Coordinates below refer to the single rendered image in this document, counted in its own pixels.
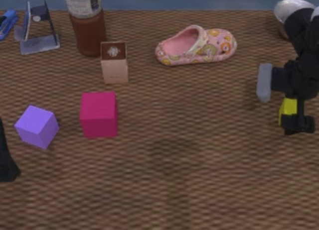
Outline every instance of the brown wooden surface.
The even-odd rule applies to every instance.
[[[109,11],[110,41],[128,47],[129,85],[106,86],[100,59],[80,56],[66,12],[61,48],[21,56],[0,43],[0,115],[22,176],[0,185],[4,230],[318,230],[319,134],[283,136],[282,95],[255,95],[259,63],[295,57],[268,11]],[[231,59],[166,67],[154,49],[190,24],[225,28]],[[40,33],[40,25],[32,33]],[[115,90],[119,137],[86,140],[82,92]],[[60,131],[47,151],[13,125],[33,104]],[[318,117],[318,100],[307,113]]]

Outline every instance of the blue object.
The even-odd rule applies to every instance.
[[[0,41],[4,40],[14,24],[18,21],[18,15],[15,10],[7,10],[3,16],[0,16]]]

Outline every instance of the pink shoe lining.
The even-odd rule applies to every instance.
[[[187,52],[198,40],[199,32],[190,28],[162,43],[163,51],[172,56]]]

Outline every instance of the silver bowl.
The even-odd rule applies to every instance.
[[[281,0],[279,1],[274,8],[274,15],[278,21],[278,30],[279,33],[285,38],[288,39],[288,36],[284,29],[284,23],[286,19],[295,11],[301,8],[313,8],[315,5],[305,0]]]

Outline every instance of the slipper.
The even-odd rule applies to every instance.
[[[158,44],[155,54],[162,64],[176,66],[223,61],[236,49],[236,39],[229,31],[191,25]]]

